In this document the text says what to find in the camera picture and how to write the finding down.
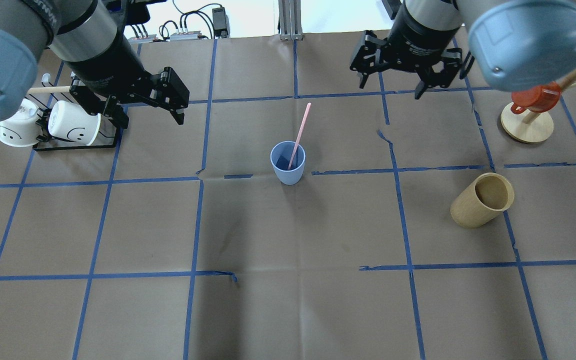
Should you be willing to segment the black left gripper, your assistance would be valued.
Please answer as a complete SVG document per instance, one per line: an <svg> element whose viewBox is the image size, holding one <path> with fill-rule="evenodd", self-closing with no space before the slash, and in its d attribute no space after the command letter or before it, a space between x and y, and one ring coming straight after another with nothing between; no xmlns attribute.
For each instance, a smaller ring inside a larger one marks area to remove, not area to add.
<svg viewBox="0 0 576 360"><path fill-rule="evenodd" d="M102 113L117 129L128 129L130 124L121 104L146 104L165 109L179 126L185 123L185 109L190 104L190 90L171 66L154 74L124 72L100 81L85 82L75 76L69 93L87 111Z"/></svg>

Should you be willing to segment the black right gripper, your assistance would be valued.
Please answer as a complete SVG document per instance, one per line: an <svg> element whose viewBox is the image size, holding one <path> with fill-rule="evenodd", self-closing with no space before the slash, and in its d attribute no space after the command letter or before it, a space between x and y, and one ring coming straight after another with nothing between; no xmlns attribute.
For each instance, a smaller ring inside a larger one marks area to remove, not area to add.
<svg viewBox="0 0 576 360"><path fill-rule="evenodd" d="M359 75L364 89L373 73L389 69L416 73L419 83L414 100L430 88L448 88L461 68L461 48L448 48L458 28L436 30L418 22L410 13L397 13L386 38L364 30L350 59L350 71Z"/></svg>

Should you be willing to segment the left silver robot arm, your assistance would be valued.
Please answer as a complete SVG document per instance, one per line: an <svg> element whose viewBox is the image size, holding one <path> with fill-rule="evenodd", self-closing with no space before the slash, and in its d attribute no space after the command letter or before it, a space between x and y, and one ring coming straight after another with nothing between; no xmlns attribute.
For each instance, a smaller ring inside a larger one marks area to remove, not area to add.
<svg viewBox="0 0 576 360"><path fill-rule="evenodd" d="M0 121L18 110L52 50L79 84L70 95L91 116L128 127L123 104L143 103L185 121L190 91L173 68L144 68L101 0L0 0Z"/></svg>

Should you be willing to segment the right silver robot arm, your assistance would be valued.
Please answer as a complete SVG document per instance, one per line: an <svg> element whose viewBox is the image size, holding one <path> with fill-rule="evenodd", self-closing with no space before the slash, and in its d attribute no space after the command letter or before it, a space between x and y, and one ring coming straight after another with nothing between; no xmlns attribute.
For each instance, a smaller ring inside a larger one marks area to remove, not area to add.
<svg viewBox="0 0 576 360"><path fill-rule="evenodd" d="M576 0L399 0L388 36L363 32L349 69L364 88L389 69L415 73L418 100L473 61L497 91L526 91L576 68Z"/></svg>

